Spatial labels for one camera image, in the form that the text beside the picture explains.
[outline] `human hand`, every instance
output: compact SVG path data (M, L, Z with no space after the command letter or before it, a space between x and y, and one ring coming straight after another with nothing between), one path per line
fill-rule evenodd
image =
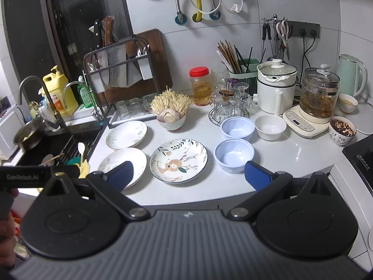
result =
M12 189L10 193L14 197L19 194L17 189ZM11 267L14 264L15 230L14 220L9 212L8 220L0 220L0 266Z

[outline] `red lid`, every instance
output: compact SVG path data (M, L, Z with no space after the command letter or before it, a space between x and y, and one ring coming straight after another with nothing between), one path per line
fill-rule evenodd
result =
M192 78L198 78L198 77L203 77L209 73L208 68L201 66L201 67L195 67L192 68L189 71L189 76Z

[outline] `power outlet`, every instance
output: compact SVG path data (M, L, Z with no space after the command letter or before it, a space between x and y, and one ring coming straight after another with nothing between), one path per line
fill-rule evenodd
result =
M320 24L316 23L307 23L307 22L298 22L298 21L288 21L289 28L293 26L292 37L302 37L301 30L305 29L306 38L313 38L311 32L312 30L316 31L316 38L320 38Z

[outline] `sink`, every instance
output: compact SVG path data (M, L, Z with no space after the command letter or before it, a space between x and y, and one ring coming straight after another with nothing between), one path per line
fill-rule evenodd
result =
M43 158L51 154L53 156L59 155L62 151L64 155L56 159L56 165L64 165L71 158L79 156L78 142L83 142L86 146L85 156L89 159L92 154L94 147L96 146L95 141L98 141L99 133L103 128L94 127L89 131L83 131L78 133L61 133L58 135L46 135L40 141L40 143L33 149L27 151L20 159L17 165L28 166L28 165L39 165Z

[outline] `jar with red lid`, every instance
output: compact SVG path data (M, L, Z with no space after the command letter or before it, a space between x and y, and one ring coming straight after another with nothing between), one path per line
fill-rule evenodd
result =
M194 103L198 106L210 104L212 78L207 67L195 67L189 71L192 83Z

